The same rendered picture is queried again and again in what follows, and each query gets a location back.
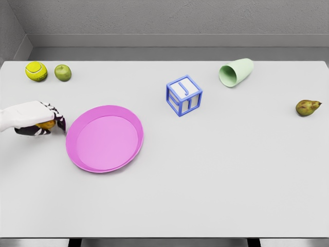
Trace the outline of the yellow tennis ball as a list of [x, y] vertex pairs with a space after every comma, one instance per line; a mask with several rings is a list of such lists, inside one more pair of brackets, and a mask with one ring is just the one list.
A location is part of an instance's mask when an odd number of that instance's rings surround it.
[[25, 74], [32, 81], [41, 82], [46, 79], [48, 71], [43, 63], [33, 61], [26, 65]]

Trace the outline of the green apple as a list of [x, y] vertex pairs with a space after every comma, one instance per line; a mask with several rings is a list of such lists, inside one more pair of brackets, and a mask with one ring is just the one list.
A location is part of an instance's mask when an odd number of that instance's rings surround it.
[[54, 69], [54, 74], [60, 81], [66, 82], [71, 78], [71, 69], [65, 64], [59, 64]]

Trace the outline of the pink plate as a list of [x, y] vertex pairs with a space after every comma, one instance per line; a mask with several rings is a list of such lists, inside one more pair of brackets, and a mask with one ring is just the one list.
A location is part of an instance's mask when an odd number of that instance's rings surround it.
[[129, 109], [103, 105], [80, 115], [66, 135], [66, 151], [79, 168], [111, 172], [139, 153], [144, 138], [140, 119]]

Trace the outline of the blue letter block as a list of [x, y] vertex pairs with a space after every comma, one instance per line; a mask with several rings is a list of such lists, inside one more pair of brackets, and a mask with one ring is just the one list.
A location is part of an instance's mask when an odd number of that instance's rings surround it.
[[197, 109], [202, 95], [203, 90], [189, 75], [166, 85], [166, 101], [179, 117]]

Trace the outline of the light green cup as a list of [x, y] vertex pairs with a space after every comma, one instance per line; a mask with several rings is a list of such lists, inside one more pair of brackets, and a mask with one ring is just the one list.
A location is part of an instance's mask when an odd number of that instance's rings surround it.
[[226, 87], [235, 87], [253, 71], [254, 62], [249, 58], [238, 59], [223, 65], [218, 73], [221, 83]]

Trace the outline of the brownish green pear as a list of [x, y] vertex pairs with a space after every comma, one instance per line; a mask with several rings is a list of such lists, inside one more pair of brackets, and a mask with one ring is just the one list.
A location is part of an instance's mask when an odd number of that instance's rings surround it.
[[314, 100], [301, 100], [296, 105], [296, 112], [300, 116], [312, 115], [322, 105], [319, 101]]

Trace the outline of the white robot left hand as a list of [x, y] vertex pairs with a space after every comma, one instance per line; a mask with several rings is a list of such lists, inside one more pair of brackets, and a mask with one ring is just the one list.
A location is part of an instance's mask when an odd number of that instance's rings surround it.
[[41, 124], [54, 121], [66, 133], [64, 116], [51, 104], [41, 101], [30, 101], [10, 107], [14, 114], [14, 130], [16, 134], [26, 136], [40, 136], [51, 133], [50, 129], [41, 127]]

